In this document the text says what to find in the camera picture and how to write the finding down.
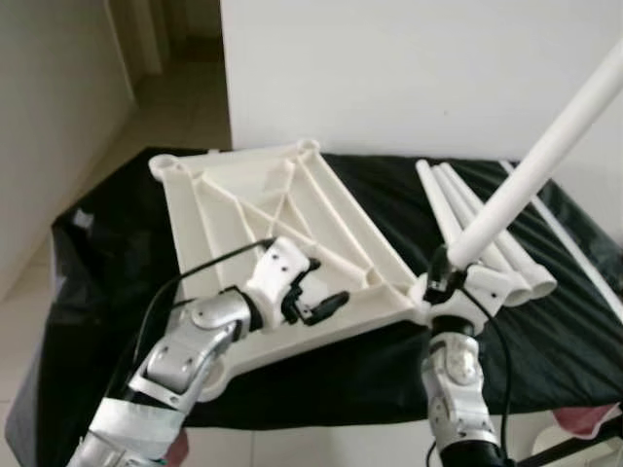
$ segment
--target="white pvc pipe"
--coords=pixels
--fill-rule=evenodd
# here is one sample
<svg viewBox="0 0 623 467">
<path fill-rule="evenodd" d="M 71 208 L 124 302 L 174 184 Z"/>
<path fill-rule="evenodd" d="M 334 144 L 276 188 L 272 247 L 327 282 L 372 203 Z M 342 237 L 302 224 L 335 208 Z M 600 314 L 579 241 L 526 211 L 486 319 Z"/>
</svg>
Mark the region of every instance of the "white pvc pipe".
<svg viewBox="0 0 623 467">
<path fill-rule="evenodd" d="M 417 161 L 416 170 L 420 176 L 421 185 L 424 187 L 432 212 L 435 215 L 435 219 L 437 219 L 437 225 L 441 235 L 444 237 L 444 242 L 447 245 L 455 243 L 462 229 L 452 207 L 448 204 L 446 197 L 444 197 L 441 188 L 439 188 L 435 177 L 430 171 L 428 162 L 425 160 Z"/>
<path fill-rule="evenodd" d="M 513 175 L 497 189 L 474 222 L 450 244 L 448 259 L 455 267 L 465 269 L 508 227 L 621 87 L 623 40 L 547 128 Z"/>
<path fill-rule="evenodd" d="M 485 206 L 485 203 L 460 178 L 451 165 L 444 162 L 440 167 L 467 202 L 472 212 L 478 214 Z M 495 239 L 495 245 L 513 269 L 521 274 L 531 286 L 533 299 L 540 299 L 554 291 L 557 285 L 554 276 L 544 266 L 537 264 L 507 229 L 499 233 Z"/>
<path fill-rule="evenodd" d="M 455 214 L 458 217 L 460 223 L 467 227 L 474 220 L 474 213 L 467 205 L 460 192 L 446 176 L 446 173 L 441 169 L 439 165 L 432 167 L 432 173 L 434 174 L 439 187 L 444 193 L 448 203 L 451 205 Z M 481 259 L 485 265 L 491 269 L 504 272 L 513 283 L 513 290 L 506 298 L 504 302 L 507 306 L 517 306 L 527 302 L 532 295 L 532 290 L 528 282 L 506 261 L 504 255 L 499 251 L 494 243 L 491 243 L 483 250 Z"/>
<path fill-rule="evenodd" d="M 499 164 L 504 167 L 504 170 L 506 170 L 509 174 L 513 173 L 513 166 L 509 162 L 500 162 Z M 612 291 L 612 289 L 607 284 L 597 268 L 593 266 L 590 260 L 582 252 L 580 247 L 577 246 L 575 241 L 573 241 L 571 235 L 568 234 L 563 225 L 558 221 L 558 219 L 556 219 L 556 216 L 552 214 L 549 208 L 545 205 L 543 201 L 540 200 L 539 197 L 532 198 L 531 204 L 545 220 L 545 222 L 552 229 L 552 231 L 554 231 L 554 234 L 556 234 L 558 240 L 561 241 L 569 254 L 584 270 L 584 273 L 591 280 L 591 282 L 593 282 L 593 285 L 595 285 L 602 297 L 604 297 L 604 300 L 610 305 L 610 308 L 612 309 L 614 314 L 616 314 L 619 320 L 621 320 L 621 322 L 623 323 L 623 303 Z"/>
</svg>

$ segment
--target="black cable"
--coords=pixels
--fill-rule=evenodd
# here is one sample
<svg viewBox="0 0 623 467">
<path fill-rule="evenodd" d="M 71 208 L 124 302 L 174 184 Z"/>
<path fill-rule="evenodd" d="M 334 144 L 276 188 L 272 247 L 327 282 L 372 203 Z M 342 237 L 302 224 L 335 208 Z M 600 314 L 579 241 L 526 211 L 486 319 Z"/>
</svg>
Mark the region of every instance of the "black cable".
<svg viewBox="0 0 623 467">
<path fill-rule="evenodd" d="M 506 339 L 502 334 L 497 321 L 494 320 L 492 315 L 487 311 L 487 309 L 480 303 L 478 300 L 469 292 L 467 292 L 464 288 L 461 288 L 460 291 L 465 294 L 470 302 L 478 306 L 480 310 L 487 316 L 489 322 L 494 326 L 495 333 L 497 334 L 497 338 L 499 339 L 499 343 L 502 346 L 502 353 L 504 354 L 504 360 L 506 361 L 506 389 L 504 391 L 504 412 L 502 413 L 502 426 L 501 426 L 501 444 L 502 451 L 504 452 L 504 456 L 508 459 L 508 449 L 506 444 L 506 434 L 508 427 L 508 416 L 510 415 L 510 393 L 513 385 L 513 367 L 512 360 L 510 358 L 510 351 L 508 350 L 508 344 L 506 343 Z"/>
<path fill-rule="evenodd" d="M 430 467 L 430 458 L 432 457 L 432 453 L 435 450 L 436 446 L 437 443 L 433 441 L 432 445 L 430 445 L 430 448 L 428 448 L 428 452 L 426 453 L 426 467 Z"/>
<path fill-rule="evenodd" d="M 152 298 L 151 302 L 149 303 L 149 305 L 147 306 L 147 309 L 145 310 L 145 314 L 143 315 L 143 321 L 140 325 L 140 330 L 138 331 L 138 338 L 136 339 L 136 346 L 134 347 L 134 356 L 132 357 L 132 366 L 134 367 L 136 365 L 136 363 L 138 362 L 138 357 L 141 354 L 141 346 L 143 343 L 143 340 L 145 339 L 145 332 L 147 330 L 147 323 L 149 322 L 151 315 L 154 311 L 154 308 L 156 307 L 156 303 L 158 302 L 158 300 L 160 299 L 160 297 L 173 285 L 181 282 L 182 280 L 184 280 L 186 277 L 189 277 L 193 274 L 196 274 L 197 272 L 200 272 L 204 269 L 210 268 L 218 263 L 222 263 L 223 261 L 229 260 L 230 258 L 235 257 L 236 255 L 239 255 L 240 253 L 244 253 L 245 251 L 251 250 L 253 248 L 255 248 L 256 246 L 263 246 L 265 248 L 268 248 L 271 244 L 273 244 L 275 240 L 273 238 L 267 238 L 264 240 L 259 240 L 256 241 L 254 243 L 250 243 L 246 246 L 242 246 L 241 248 L 234 250 L 234 251 L 230 251 L 229 253 L 224 254 L 223 256 L 219 256 L 218 258 L 215 258 L 211 261 L 208 261 L 206 263 L 203 263 L 201 265 L 198 265 L 192 269 L 187 270 L 186 272 L 183 272 L 181 274 L 178 274 L 174 277 L 172 277 L 171 279 L 169 279 L 167 282 L 165 282 L 160 289 L 158 289 L 158 292 L 156 292 L 156 294 L 154 294 L 154 297 Z"/>
</svg>

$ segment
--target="black tablecloth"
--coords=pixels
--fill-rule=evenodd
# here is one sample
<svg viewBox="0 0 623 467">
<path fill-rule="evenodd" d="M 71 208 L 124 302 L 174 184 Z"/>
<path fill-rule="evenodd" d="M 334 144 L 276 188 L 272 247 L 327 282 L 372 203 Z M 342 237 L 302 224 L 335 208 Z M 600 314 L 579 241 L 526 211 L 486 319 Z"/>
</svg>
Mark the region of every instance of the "black tablecloth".
<svg viewBox="0 0 623 467">
<path fill-rule="evenodd" d="M 178 273 L 163 187 L 147 167 L 162 152 L 200 151 L 141 152 L 53 225 L 55 297 L 6 427 L 22 467 L 64 467 L 146 305 Z M 424 272 L 442 239 L 414 159 L 325 159 L 414 273 Z M 506 176 L 495 162 L 452 164 L 481 198 Z M 555 184 L 540 196 L 620 292 L 621 250 Z M 620 401 L 623 325 L 531 207 L 511 231 L 559 280 L 551 296 L 498 315 L 513 357 L 512 412 Z M 216 401 L 197 405 L 188 424 L 267 429 L 424 418 L 427 340 L 425 328 L 398 323 L 256 370 L 235 378 Z M 499 413 L 501 349 L 490 326 L 480 341 L 485 399 Z"/>
</svg>

